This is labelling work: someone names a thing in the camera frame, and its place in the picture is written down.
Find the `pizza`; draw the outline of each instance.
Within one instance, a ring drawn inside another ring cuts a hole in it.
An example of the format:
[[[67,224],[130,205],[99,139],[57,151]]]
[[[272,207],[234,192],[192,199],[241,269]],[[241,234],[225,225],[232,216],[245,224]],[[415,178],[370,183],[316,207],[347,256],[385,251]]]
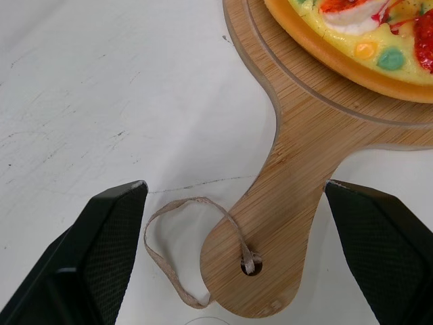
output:
[[[323,39],[388,77],[433,85],[433,0],[287,0]]]

